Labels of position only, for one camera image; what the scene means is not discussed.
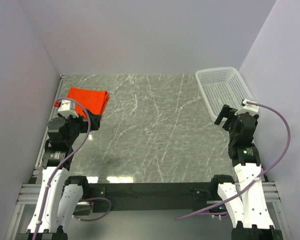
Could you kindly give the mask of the orange t shirt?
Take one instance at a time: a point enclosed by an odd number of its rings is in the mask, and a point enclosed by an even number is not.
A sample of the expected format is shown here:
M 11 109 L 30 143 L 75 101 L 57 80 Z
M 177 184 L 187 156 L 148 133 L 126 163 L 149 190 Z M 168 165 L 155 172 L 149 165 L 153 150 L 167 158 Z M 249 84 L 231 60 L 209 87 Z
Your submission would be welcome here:
M 109 100 L 109 93 L 71 87 L 66 97 L 77 101 L 93 115 L 102 115 Z

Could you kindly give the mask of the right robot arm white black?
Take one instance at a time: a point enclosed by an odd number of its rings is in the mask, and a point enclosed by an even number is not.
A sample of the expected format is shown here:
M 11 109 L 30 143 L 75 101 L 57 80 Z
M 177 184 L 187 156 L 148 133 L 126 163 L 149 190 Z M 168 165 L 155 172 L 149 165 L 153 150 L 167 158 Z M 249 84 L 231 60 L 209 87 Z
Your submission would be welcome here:
M 228 155 L 238 184 L 230 176 L 215 175 L 211 181 L 230 216 L 233 240 L 282 240 L 281 230 L 275 228 L 265 200 L 262 165 L 254 133 L 258 125 L 257 107 L 245 105 L 237 110 L 224 105 L 215 125 L 225 120 L 223 129 L 229 133 Z

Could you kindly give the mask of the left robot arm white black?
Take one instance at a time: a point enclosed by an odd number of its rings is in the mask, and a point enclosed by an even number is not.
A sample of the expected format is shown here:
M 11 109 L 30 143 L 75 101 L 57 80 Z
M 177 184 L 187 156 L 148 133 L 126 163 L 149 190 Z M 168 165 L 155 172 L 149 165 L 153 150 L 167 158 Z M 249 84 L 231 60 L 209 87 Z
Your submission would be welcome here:
M 65 117 L 58 113 L 48 122 L 38 200 L 26 232 L 17 234 L 16 239 L 68 239 L 68 226 L 77 203 L 90 193 L 86 176 L 70 176 L 75 153 L 73 144 L 80 134 L 97 131 L 101 118 L 100 114 L 90 111 L 88 118 L 74 114 Z

